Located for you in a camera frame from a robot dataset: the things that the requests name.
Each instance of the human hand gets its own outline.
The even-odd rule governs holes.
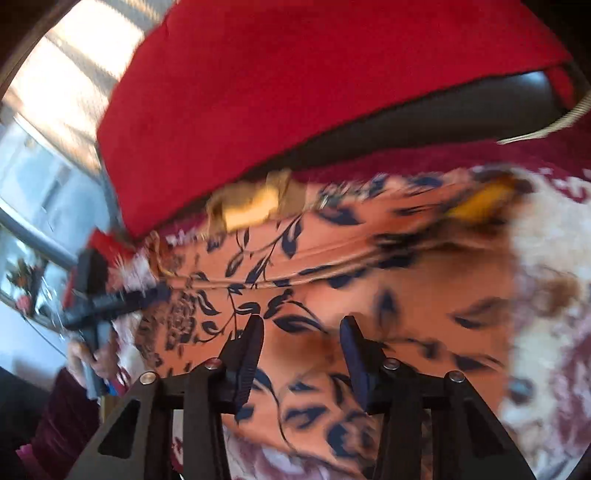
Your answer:
[[[71,340],[67,347],[67,369],[74,379],[86,388],[83,363],[89,364],[95,373],[104,380],[115,378],[118,372],[119,343],[117,333],[112,330],[109,342],[97,350],[94,356],[88,347],[79,340]]]

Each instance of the orange fabric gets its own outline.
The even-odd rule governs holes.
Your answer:
[[[225,424],[351,473],[375,460],[379,426],[350,391],[343,316],[423,373],[464,370],[496,409],[514,292],[507,235],[499,222],[472,228],[446,217],[482,186],[466,171],[391,178],[360,195],[333,195],[325,201],[332,208],[166,252],[152,244],[175,290],[170,304],[145,312],[138,347],[162,376],[182,374],[260,315],[254,387]]]

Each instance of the maroon sleeve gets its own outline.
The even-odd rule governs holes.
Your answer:
[[[31,441],[33,454],[52,478],[66,477],[99,428],[99,406],[64,368]]]

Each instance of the yellow object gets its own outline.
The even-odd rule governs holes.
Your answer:
[[[278,208],[279,190],[269,185],[261,187],[247,205],[223,207],[222,216],[226,224],[226,232],[263,223]]]
[[[513,177],[502,177],[464,200],[447,213],[448,217],[467,223],[485,223],[515,194]]]

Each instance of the white wall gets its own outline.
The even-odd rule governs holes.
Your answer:
[[[65,353],[66,344],[58,334],[38,323],[33,325]],[[65,363],[66,359],[47,345],[19,313],[0,301],[0,367],[49,390]]]

